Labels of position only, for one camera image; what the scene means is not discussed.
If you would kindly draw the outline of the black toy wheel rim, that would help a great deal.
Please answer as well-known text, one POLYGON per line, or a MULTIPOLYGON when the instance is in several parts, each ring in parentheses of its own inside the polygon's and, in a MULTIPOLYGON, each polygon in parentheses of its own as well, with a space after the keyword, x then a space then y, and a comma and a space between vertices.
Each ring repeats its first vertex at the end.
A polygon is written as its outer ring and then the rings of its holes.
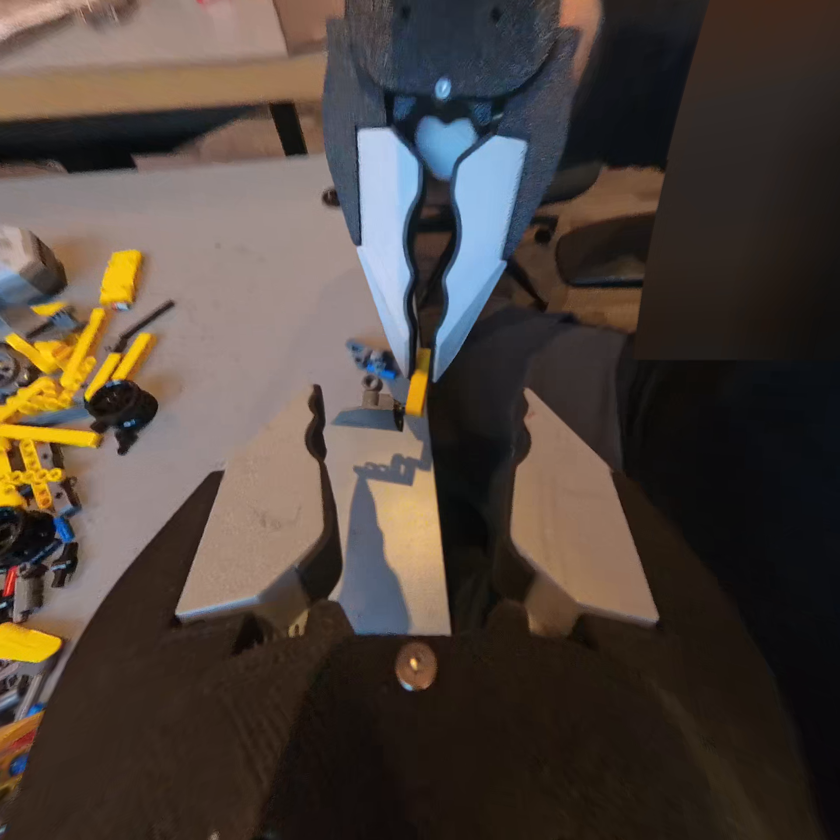
POLYGON ((56 540, 55 520, 46 511, 1 507, 1 569, 31 562, 56 540))

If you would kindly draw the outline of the black toy axle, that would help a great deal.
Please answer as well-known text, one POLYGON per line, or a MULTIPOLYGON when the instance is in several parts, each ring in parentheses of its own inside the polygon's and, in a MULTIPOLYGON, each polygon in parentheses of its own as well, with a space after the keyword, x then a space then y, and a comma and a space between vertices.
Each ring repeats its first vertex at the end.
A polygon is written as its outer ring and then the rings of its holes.
POLYGON ((175 305, 176 302, 170 299, 152 310, 147 316, 137 321, 134 325, 121 332, 115 343, 110 347, 109 352, 120 354, 125 351, 135 336, 139 335, 145 330, 145 328, 150 327, 157 319, 172 310, 175 305))

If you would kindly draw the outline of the grey workbench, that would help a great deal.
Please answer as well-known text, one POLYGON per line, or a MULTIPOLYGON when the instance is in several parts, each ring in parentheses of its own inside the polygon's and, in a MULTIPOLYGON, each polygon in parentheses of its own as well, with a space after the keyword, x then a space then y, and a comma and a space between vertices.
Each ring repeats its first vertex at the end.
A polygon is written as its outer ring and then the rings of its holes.
POLYGON ((2 46, 2 163, 129 169, 253 112, 308 152, 326 23, 342 2, 139 2, 121 23, 61 24, 2 46))

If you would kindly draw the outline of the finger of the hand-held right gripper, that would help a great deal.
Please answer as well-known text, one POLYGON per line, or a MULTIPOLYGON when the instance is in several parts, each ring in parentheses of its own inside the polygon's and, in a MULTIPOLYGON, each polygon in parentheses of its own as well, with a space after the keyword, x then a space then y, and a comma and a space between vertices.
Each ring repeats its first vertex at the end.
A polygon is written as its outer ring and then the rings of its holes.
POLYGON ((413 372, 416 328, 410 307, 415 269, 408 245, 423 194, 424 170, 393 128, 357 132, 360 200, 358 257, 400 372, 413 372))
POLYGON ((456 162, 449 187, 455 251, 442 278, 444 310, 434 335, 432 381, 465 343, 506 267, 503 255, 528 143, 491 135, 456 162))

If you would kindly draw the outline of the black chair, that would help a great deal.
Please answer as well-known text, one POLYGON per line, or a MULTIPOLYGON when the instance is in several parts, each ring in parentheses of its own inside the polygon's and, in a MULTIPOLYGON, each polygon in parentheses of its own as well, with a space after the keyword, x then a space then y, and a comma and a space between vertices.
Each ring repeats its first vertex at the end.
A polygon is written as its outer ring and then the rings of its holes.
POLYGON ((543 311, 556 291, 639 291, 664 180, 653 166, 561 167, 501 286, 543 311))

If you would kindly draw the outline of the printed paper sheet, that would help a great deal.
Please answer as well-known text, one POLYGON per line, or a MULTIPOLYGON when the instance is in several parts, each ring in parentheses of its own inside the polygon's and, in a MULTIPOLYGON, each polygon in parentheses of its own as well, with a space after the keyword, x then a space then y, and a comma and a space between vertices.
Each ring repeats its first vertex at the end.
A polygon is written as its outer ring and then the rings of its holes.
POLYGON ((118 24, 138 5, 137 1, 2 1, 1 44, 8 46, 67 23, 118 24))

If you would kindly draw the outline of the grey toy hub block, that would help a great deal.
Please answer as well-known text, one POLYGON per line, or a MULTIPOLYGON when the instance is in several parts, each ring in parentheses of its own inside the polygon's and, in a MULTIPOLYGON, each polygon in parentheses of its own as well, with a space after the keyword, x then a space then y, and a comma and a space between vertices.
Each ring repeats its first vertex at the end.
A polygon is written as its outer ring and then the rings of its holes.
POLYGON ((1 226, 1 308, 39 305, 67 288, 65 267, 33 232, 1 226))

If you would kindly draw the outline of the grey desk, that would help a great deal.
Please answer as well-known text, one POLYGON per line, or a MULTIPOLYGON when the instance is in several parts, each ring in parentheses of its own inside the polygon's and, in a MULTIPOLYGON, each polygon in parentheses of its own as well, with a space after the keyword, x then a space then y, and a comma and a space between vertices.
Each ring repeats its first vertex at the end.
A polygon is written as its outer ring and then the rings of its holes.
POLYGON ((343 217, 322 204, 329 182, 318 156, 2 181, 2 222, 54 246, 73 302, 92 302, 112 252, 143 252, 136 311, 112 333, 176 302, 138 377, 160 404, 155 420, 125 456, 109 438, 67 457, 81 485, 81 568, 35 625, 75 647, 48 693, 81 672, 96 618, 104 650, 80 697, 104 700, 118 666, 139 663, 129 609, 151 607, 170 571, 173 624, 228 460, 311 385, 322 389, 343 553, 330 596, 360 634, 450 633, 427 422, 410 418, 401 433, 332 425, 361 402, 345 341, 384 334, 343 217))

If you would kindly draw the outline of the short yellow toy beam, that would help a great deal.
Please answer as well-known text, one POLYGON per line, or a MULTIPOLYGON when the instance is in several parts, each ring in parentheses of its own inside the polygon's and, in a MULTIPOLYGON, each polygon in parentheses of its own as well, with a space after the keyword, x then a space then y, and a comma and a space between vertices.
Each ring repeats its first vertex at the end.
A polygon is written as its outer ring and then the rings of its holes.
POLYGON ((432 351, 430 349, 423 347, 417 349, 415 365, 409 380, 406 401, 404 404, 405 415, 410 417, 422 417, 424 415, 427 402, 431 360, 432 351))

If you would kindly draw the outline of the grey toy plate with blue pins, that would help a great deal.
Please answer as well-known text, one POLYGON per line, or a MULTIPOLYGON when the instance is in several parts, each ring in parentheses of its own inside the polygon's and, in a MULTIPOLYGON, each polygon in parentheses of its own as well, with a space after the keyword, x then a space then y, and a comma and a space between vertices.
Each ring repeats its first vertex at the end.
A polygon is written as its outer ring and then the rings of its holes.
POLYGON ((393 353, 355 340, 345 344, 356 367, 367 375, 393 381, 400 374, 393 353))

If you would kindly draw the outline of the black spoked toy wheel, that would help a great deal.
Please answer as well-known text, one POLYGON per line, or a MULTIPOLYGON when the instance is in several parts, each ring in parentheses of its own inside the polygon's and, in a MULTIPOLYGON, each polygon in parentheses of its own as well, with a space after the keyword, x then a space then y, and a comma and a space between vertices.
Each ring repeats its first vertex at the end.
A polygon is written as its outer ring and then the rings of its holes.
POLYGON ((138 433, 148 426, 159 411, 159 403, 150 393, 129 380, 110 381, 86 399, 91 430, 103 433, 115 429, 138 433))

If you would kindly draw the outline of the small grey toy connector piece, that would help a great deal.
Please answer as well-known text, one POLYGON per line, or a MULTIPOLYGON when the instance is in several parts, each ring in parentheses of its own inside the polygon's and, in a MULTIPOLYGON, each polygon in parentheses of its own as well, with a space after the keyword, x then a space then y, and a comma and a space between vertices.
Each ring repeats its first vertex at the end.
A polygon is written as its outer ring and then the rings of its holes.
POLYGON ((332 425, 401 433, 406 409, 403 403, 385 389, 383 379, 367 373, 362 378, 361 386, 360 405, 339 412, 332 420, 332 425))

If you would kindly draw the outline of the yellow curved toy panel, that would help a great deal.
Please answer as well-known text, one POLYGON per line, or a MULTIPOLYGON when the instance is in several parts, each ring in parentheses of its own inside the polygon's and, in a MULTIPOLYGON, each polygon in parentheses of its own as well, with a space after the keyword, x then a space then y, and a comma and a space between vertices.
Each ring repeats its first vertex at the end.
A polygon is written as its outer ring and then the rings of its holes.
POLYGON ((23 624, 1 624, 1 660, 4 663, 42 665, 57 655, 64 641, 23 624))

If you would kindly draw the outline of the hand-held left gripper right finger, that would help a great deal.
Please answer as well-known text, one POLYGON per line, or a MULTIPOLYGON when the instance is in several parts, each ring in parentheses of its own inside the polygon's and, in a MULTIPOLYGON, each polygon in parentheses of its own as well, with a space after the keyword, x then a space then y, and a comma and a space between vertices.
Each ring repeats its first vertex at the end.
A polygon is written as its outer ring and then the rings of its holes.
POLYGON ((528 451, 512 482, 510 536, 531 631, 569 636, 588 615, 654 627, 658 609, 610 466, 533 390, 523 397, 528 451))

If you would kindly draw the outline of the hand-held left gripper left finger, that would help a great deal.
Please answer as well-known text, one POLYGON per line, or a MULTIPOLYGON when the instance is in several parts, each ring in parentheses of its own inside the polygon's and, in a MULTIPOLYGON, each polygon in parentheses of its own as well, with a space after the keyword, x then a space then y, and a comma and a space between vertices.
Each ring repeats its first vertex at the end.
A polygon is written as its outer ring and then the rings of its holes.
POLYGON ((343 553, 325 417, 311 385, 227 461, 175 609, 182 623, 251 613, 295 624, 331 595, 343 553))

